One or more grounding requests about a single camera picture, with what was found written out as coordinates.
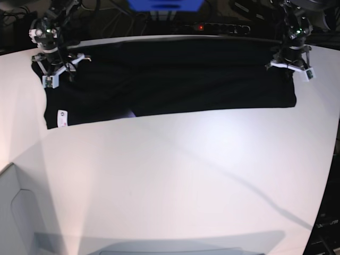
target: black garment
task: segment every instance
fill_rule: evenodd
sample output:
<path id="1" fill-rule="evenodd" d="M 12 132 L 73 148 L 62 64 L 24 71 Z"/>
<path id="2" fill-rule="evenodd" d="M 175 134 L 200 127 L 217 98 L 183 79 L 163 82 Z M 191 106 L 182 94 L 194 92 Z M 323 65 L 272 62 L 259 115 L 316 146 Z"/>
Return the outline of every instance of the black garment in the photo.
<path id="1" fill-rule="evenodd" d="M 45 120 L 57 127 L 135 116 L 231 108 L 294 107 L 292 72 L 266 71 L 272 44 L 225 39 L 131 41 L 76 49 L 92 62 L 78 66 L 76 82 L 65 72 L 59 87 L 45 89 Z M 33 70 L 41 77 L 36 63 Z"/>

